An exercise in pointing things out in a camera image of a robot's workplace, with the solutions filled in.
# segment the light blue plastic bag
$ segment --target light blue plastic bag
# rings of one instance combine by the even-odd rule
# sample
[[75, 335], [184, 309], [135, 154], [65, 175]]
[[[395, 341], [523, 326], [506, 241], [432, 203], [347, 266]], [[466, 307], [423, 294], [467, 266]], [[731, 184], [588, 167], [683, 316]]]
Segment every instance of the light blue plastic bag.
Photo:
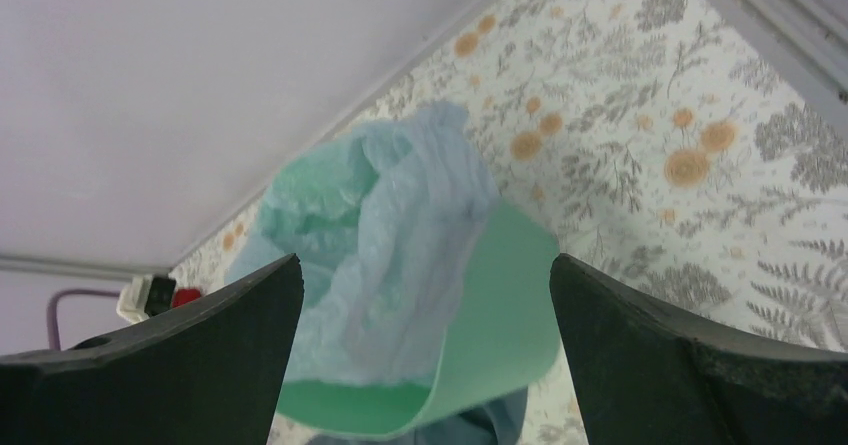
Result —
[[499, 200], [460, 106], [357, 127], [266, 191], [227, 283], [288, 253], [305, 300], [287, 382], [432, 381], [465, 266]]

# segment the wall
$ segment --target wall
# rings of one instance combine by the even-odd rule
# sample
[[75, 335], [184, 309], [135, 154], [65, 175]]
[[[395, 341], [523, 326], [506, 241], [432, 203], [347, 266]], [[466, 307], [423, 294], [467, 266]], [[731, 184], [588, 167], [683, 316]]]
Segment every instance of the wall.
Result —
[[[120, 291], [123, 286], [120, 282], [0, 271], [0, 355], [48, 347], [46, 310], [54, 293], [68, 288]], [[62, 348], [126, 326], [115, 313], [116, 304], [117, 300], [110, 298], [63, 298], [58, 311]]]
[[480, 1], [0, 0], [0, 256], [170, 269]]

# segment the green trash bin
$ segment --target green trash bin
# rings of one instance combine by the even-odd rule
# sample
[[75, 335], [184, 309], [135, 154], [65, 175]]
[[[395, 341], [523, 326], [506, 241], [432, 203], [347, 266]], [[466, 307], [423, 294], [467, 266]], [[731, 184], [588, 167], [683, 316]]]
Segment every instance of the green trash bin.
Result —
[[558, 254], [553, 236], [501, 202], [468, 263], [432, 387], [286, 383], [277, 412], [329, 434], [383, 440], [541, 379], [561, 343], [548, 288]]

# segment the red plug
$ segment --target red plug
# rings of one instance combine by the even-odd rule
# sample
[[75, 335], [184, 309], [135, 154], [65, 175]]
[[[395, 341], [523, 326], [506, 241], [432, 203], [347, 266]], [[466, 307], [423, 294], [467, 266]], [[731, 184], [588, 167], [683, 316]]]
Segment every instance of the red plug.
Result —
[[197, 300], [203, 296], [203, 292], [199, 288], [178, 288], [174, 292], [174, 298], [171, 300], [171, 308], [177, 308], [180, 305], [185, 305], [188, 302]]

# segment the cable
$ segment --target cable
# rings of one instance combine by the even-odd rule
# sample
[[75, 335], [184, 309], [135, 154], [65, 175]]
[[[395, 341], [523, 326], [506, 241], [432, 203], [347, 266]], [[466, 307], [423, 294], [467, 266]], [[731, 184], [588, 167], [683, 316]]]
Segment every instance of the cable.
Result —
[[61, 350], [59, 343], [59, 301], [64, 297], [71, 295], [82, 295], [89, 297], [105, 297], [115, 298], [120, 297], [119, 292], [109, 292], [106, 290], [92, 290], [87, 288], [69, 288], [53, 294], [50, 301], [47, 303], [47, 343], [51, 350]]

